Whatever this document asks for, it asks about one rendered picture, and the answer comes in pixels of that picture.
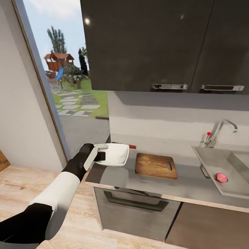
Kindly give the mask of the vidalia onion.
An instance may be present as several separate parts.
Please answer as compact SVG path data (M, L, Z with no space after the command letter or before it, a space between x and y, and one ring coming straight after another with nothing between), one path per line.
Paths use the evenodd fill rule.
M217 173L215 177L216 177L216 179L217 179L219 182L224 183L224 182L227 181L227 177L226 177L226 175L223 174L223 173Z

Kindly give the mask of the cutting board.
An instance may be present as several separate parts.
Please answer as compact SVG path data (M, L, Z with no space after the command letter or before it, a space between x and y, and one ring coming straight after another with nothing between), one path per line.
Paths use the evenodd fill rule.
M170 164L171 170L168 169ZM137 153L135 172L170 179L177 179L177 171L172 157Z

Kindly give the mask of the bowl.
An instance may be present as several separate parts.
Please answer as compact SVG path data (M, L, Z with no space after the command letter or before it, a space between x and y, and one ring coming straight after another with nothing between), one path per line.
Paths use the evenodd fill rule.
M105 161L96 161L104 166L124 166L129 155L129 145L120 143L107 144L108 149L99 150L105 152Z

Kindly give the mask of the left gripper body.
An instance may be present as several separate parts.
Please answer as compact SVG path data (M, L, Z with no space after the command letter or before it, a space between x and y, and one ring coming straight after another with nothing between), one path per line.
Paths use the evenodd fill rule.
M105 152L98 152L98 155L94 161L95 162L96 161L105 161Z

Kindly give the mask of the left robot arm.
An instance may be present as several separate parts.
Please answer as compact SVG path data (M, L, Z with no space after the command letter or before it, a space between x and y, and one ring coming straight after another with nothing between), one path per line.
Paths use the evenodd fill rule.
M105 161L107 144L84 145L23 212L0 222L0 249L36 249L60 230L75 193L93 161Z

